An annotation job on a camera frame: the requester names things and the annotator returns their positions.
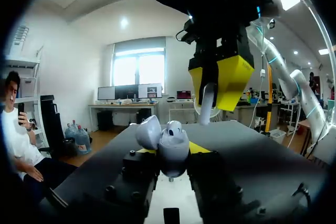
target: white desk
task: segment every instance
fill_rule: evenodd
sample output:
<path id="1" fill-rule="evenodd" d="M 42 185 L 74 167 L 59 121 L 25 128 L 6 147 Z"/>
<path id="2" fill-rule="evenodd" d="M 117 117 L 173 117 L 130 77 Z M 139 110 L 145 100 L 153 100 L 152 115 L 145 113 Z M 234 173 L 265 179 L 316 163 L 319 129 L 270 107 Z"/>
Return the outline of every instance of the white desk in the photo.
<path id="1" fill-rule="evenodd" d="M 150 109 L 151 115 L 157 116 L 157 107 L 158 102 L 155 104 L 127 104 L 127 105 L 117 105 L 117 104 L 90 104 L 90 122 L 91 122 L 91 130 L 98 130 L 98 120 L 97 120 L 97 112 L 99 110 L 113 110 L 113 109 L 123 109 L 123 110 L 134 110 L 134 109 Z"/>
<path id="2" fill-rule="evenodd" d="M 168 102 L 169 104 L 169 121 L 171 121 L 171 117 L 170 117 L 170 112 L 171 111 L 195 111 L 194 109 L 194 101 L 174 101 L 174 102 Z M 192 108 L 176 108 L 176 105 L 183 105 L 184 104 L 189 104 L 192 105 Z"/>

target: water bottle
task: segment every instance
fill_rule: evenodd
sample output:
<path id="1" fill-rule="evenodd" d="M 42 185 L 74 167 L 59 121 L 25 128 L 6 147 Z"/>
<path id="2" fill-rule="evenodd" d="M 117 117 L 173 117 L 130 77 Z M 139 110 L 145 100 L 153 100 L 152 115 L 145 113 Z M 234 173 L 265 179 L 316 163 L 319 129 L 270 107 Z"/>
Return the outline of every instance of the water bottle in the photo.
<path id="1" fill-rule="evenodd" d="M 80 125 L 78 131 L 75 132 L 75 142 L 78 154 L 83 155 L 91 152 L 89 134 Z"/>
<path id="2" fill-rule="evenodd" d="M 65 129 L 65 138 L 74 137 L 74 131 L 72 130 L 72 127 L 70 126 L 70 123 L 68 123 L 68 127 Z"/>

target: blue water jug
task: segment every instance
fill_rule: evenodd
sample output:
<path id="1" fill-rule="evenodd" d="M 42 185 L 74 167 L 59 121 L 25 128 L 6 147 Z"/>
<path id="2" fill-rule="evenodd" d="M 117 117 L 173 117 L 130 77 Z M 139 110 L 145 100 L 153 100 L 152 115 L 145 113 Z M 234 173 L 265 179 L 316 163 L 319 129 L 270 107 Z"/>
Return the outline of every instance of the blue water jug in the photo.
<path id="1" fill-rule="evenodd" d="M 80 125 L 78 131 L 75 132 L 75 142 L 78 154 L 83 155 L 91 152 L 89 134 Z"/>

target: floor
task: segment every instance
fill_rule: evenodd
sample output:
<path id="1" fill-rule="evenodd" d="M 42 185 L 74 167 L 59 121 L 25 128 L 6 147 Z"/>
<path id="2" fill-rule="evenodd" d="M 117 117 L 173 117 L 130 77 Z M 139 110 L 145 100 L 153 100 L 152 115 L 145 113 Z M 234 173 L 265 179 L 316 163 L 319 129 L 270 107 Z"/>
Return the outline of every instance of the floor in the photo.
<path id="1" fill-rule="evenodd" d="M 86 155 L 78 155 L 71 158 L 63 157 L 60 158 L 60 160 L 78 167 L 82 165 L 86 160 L 88 160 L 93 154 L 95 154 L 97 151 L 99 151 L 105 145 L 107 145 L 119 133 L 120 133 L 119 130 L 91 132 L 90 136 L 92 137 L 92 143 L 91 143 L 92 151 L 90 153 Z"/>
<path id="2" fill-rule="evenodd" d="M 281 130 L 287 131 L 287 127 L 285 125 L 280 125 L 279 126 Z M 92 137 L 92 144 L 91 144 L 91 149 L 92 151 L 89 154 L 86 155 L 81 155 L 81 156 L 76 156 L 76 157 L 71 157 L 71 158 L 61 158 L 60 160 L 75 165 L 75 166 L 80 166 L 82 165 L 86 160 L 88 160 L 93 154 L 98 152 L 100 149 L 102 149 L 105 145 L 107 145 L 113 138 L 115 138 L 121 131 L 123 131 L 125 128 L 123 127 L 118 127 L 113 130 L 109 131 L 96 131 L 96 132 L 91 132 L 90 136 Z M 306 136 L 306 131 L 304 130 L 300 135 L 295 134 L 293 141 L 290 145 L 290 149 L 295 151 L 296 153 L 300 153 L 301 148 L 304 143 L 304 139 Z M 287 147 L 292 135 L 286 136 L 283 145 Z"/>

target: white robotic arm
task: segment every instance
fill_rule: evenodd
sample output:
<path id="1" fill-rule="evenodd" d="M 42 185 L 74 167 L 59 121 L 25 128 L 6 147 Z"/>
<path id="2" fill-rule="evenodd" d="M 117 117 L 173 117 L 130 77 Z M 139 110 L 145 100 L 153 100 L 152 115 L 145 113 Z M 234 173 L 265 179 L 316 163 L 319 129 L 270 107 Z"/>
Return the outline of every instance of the white robotic arm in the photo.
<path id="1" fill-rule="evenodd" d="M 279 82 L 285 96 L 293 98 L 298 95 L 311 127 L 312 145 L 308 147 L 308 152 L 314 150 L 315 157 L 331 164 L 336 153 L 336 126 L 327 121 L 323 108 L 309 87 L 309 82 L 300 70 L 289 73 L 280 52 L 263 35 L 264 29 L 260 29 L 255 23 L 251 23 L 246 30 L 249 40 L 265 54 L 272 71 L 279 76 Z"/>
<path id="2" fill-rule="evenodd" d="M 309 121 L 312 134 L 312 143 L 323 137 L 329 129 L 326 116 L 315 94 L 309 87 L 300 70 L 294 70 L 289 74 L 287 66 L 277 48 L 268 39 L 264 38 L 262 31 L 255 24 L 246 28 L 248 38 L 260 50 L 264 39 L 265 57 L 270 64 L 272 71 L 278 74 L 281 88 L 287 98 L 299 97 L 302 109 Z"/>

